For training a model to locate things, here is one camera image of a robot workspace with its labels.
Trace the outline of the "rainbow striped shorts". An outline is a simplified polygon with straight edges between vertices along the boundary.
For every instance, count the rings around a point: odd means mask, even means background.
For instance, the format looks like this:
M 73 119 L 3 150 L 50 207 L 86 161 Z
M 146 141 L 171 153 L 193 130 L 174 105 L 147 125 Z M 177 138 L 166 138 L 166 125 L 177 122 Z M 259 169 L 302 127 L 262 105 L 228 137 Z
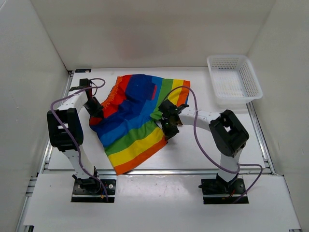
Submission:
M 138 167 L 167 140 L 157 125 L 164 98 L 174 105 L 187 103 L 190 81 L 145 74 L 119 76 L 101 104 L 104 118 L 90 117 L 89 127 L 97 134 L 117 175 Z

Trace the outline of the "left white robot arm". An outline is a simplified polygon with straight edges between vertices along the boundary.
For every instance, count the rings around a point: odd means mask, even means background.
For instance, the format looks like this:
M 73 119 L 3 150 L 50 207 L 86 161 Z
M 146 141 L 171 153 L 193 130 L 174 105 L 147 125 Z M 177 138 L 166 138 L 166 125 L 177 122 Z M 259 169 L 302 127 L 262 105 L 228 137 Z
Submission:
M 79 112 L 85 108 L 91 117 L 103 119 L 103 106 L 92 93 L 101 88 L 105 81 L 101 78 L 80 79 L 79 85 L 71 87 L 69 95 L 51 103 L 47 112 L 49 139 L 70 161 L 75 170 L 73 178 L 84 184 L 90 193 L 97 193 L 101 181 L 94 165 L 89 161 L 83 147 L 84 133 Z

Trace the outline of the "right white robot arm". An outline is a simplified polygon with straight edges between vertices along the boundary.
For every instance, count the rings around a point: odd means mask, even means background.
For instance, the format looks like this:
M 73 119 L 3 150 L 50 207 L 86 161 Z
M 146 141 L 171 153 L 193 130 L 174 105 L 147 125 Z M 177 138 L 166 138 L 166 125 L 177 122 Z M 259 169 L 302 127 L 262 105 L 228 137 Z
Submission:
M 239 170 L 239 158 L 245 147 L 249 133 L 231 110 L 219 114 L 199 111 L 188 104 L 174 105 L 170 100 L 163 101 L 159 107 L 162 113 L 160 123 L 165 138 L 168 140 L 179 133 L 179 125 L 191 125 L 199 148 L 196 128 L 204 129 L 212 134 L 217 149 L 221 153 L 220 163 L 216 164 L 209 155 L 206 157 L 219 168 L 217 188 L 228 193 L 234 188 Z

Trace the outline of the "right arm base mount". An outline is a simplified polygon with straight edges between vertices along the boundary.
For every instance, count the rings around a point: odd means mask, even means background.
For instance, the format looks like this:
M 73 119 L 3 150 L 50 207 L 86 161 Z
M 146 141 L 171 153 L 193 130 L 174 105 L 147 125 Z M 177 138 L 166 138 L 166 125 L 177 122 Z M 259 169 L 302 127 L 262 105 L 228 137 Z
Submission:
M 242 178 L 234 179 L 232 184 L 225 186 L 223 181 L 217 176 L 215 179 L 201 179 L 198 186 L 202 189 L 203 204 L 248 204 L 244 180 Z

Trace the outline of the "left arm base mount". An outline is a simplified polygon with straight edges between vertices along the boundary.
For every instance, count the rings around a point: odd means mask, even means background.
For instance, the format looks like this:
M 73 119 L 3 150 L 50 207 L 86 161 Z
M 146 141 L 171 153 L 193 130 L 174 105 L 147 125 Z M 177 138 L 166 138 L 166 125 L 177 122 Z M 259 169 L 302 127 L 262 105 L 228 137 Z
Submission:
M 73 203 L 114 203 L 116 192 L 116 179 L 101 179 L 99 181 L 88 177 L 77 178 L 74 174 L 71 202 Z

